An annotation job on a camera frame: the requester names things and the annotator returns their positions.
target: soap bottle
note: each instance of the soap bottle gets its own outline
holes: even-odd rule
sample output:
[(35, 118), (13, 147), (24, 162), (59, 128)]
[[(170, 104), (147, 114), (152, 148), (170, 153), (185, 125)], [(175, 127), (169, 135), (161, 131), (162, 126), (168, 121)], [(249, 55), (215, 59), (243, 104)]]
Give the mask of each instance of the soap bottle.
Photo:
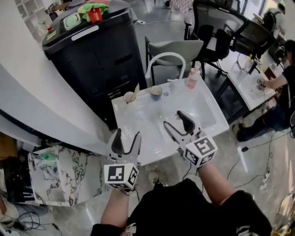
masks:
[(200, 70), (198, 66), (195, 66), (194, 68), (190, 69), (189, 72), (189, 79), (187, 81), (187, 86), (190, 89), (193, 89), (195, 87), (195, 84), (197, 83), (198, 80), (198, 75), (200, 74)]

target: checkered tablecloth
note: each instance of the checkered tablecloth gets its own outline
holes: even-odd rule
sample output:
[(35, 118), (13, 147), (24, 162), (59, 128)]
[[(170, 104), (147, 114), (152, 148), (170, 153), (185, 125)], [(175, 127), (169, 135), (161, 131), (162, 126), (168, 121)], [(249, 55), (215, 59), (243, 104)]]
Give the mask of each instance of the checkered tablecloth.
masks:
[(186, 17), (189, 12), (189, 8), (193, 7), (194, 0), (171, 0), (171, 1), (172, 1), (172, 4), (174, 4), (174, 6), (177, 6), (179, 10), (181, 11), (181, 13)]

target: black bag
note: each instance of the black bag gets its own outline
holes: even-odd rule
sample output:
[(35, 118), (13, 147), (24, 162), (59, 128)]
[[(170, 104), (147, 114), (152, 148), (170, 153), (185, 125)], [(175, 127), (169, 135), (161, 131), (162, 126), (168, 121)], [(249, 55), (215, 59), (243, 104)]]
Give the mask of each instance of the black bag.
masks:
[(276, 13), (272, 13), (272, 12), (268, 11), (263, 17), (261, 25), (264, 28), (266, 28), (269, 32), (271, 32), (272, 34), (276, 29), (276, 24), (277, 24), (276, 15), (279, 13), (281, 13), (281, 12), (277, 11)]

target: green cloth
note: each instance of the green cloth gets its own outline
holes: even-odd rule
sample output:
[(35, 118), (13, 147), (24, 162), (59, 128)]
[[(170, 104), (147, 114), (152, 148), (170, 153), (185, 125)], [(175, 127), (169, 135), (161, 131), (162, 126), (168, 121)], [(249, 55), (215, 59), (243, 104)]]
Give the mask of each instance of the green cloth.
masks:
[(104, 3), (87, 3), (79, 7), (78, 13), (83, 14), (82, 18), (86, 19), (87, 22), (90, 22), (90, 18), (87, 13), (91, 11), (92, 8), (101, 8), (101, 14), (103, 14), (109, 9), (109, 6)]

